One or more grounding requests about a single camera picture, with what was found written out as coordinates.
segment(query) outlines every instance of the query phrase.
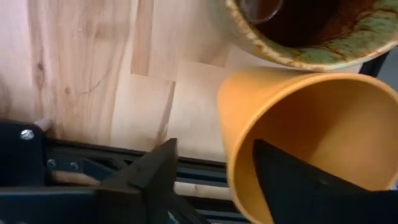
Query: wooden surface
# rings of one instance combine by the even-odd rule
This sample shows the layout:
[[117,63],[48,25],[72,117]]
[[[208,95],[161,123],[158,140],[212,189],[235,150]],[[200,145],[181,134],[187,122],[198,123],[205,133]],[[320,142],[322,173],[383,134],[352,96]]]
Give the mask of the wooden surface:
[[[0,0],[0,117],[60,139],[224,161],[216,92],[276,66],[221,34],[204,0]],[[359,66],[346,69],[357,72]]]

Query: orange cup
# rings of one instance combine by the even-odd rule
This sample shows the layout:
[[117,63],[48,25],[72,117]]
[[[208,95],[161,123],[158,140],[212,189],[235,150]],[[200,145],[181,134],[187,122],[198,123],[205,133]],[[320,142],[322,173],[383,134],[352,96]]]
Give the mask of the orange cup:
[[233,200],[254,223],[272,223],[254,139],[368,190],[398,178],[398,94],[375,78],[254,68],[222,84],[218,110]]

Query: cup rim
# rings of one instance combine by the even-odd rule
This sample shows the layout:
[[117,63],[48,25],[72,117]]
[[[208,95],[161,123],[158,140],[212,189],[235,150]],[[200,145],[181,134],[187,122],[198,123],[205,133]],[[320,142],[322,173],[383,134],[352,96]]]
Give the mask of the cup rim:
[[[368,83],[374,87],[379,88],[382,90],[384,93],[387,94],[387,96],[391,97],[396,105],[398,106],[398,93],[393,90],[389,85],[385,84],[384,82],[378,80],[377,78],[373,78],[367,75],[361,75],[361,74],[356,74],[356,73],[314,73],[311,75],[305,75],[303,79],[296,81],[295,83],[283,88],[279,92],[277,92],[274,96],[271,98],[267,99],[267,103],[264,103],[262,107],[260,107],[257,111],[256,114],[253,116],[253,119],[250,120],[244,127],[243,131],[238,135],[238,141],[235,142],[235,145],[232,146],[233,149],[238,149],[238,150],[232,150],[233,153],[231,153],[230,159],[228,159],[228,163],[226,165],[227,168],[227,179],[229,183],[229,187],[231,189],[231,195],[233,198],[233,201],[237,208],[246,216],[250,219],[250,221],[254,223],[260,223],[259,220],[257,220],[255,217],[253,217],[249,211],[247,211],[243,205],[241,204],[241,201],[238,199],[238,194],[236,192],[236,189],[234,187],[234,184],[231,182],[231,180],[236,180],[234,178],[235,171],[234,168],[236,165],[236,160],[237,160],[237,155],[239,154],[239,151],[241,150],[241,147],[243,145],[243,142],[250,132],[250,130],[253,128],[255,123],[260,119],[260,117],[271,107],[276,105],[280,100],[283,98],[289,96],[292,93],[295,93],[298,90],[301,90],[302,88],[308,87],[310,85],[314,85],[317,83],[321,82],[328,82],[328,81],[333,81],[333,80],[353,80],[357,82],[363,82],[363,83]],[[398,179],[398,171],[395,173],[389,184],[385,187],[384,190],[389,190],[392,185],[395,184],[396,180]]]

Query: bowl rim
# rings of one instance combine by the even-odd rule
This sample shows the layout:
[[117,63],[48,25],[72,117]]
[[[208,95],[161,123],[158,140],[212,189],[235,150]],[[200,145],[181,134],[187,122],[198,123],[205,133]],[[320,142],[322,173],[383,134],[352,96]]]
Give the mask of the bowl rim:
[[327,70],[334,70],[340,68],[351,67],[357,64],[361,64],[367,62],[371,59],[374,59],[387,51],[391,50],[398,44],[398,38],[391,39],[388,43],[380,46],[378,49],[372,51],[370,54],[365,56],[354,58],[352,60],[342,60],[340,62],[335,63],[307,63],[307,62],[300,62],[296,61],[293,58],[285,57],[274,50],[270,45],[267,45],[264,41],[267,40],[269,42],[274,41],[268,39],[262,33],[257,31],[256,29],[252,28],[250,23],[246,20],[245,16],[241,12],[239,6],[236,4],[236,0],[225,0],[225,6],[228,10],[228,14],[230,18],[235,23],[238,31],[244,35],[250,43],[260,51],[261,54],[264,55],[263,59],[265,60],[272,60],[273,62],[279,63],[281,65],[287,65],[294,68],[304,69],[304,70],[313,70],[313,71],[327,71]]

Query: wood grain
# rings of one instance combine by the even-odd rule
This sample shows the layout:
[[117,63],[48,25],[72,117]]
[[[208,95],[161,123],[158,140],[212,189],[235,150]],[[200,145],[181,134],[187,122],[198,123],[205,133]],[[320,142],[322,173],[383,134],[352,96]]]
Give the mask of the wood grain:
[[180,155],[224,161],[220,83],[237,69],[280,65],[231,43],[208,7],[204,0],[0,1],[0,118],[50,117],[56,138],[143,151],[178,137]]

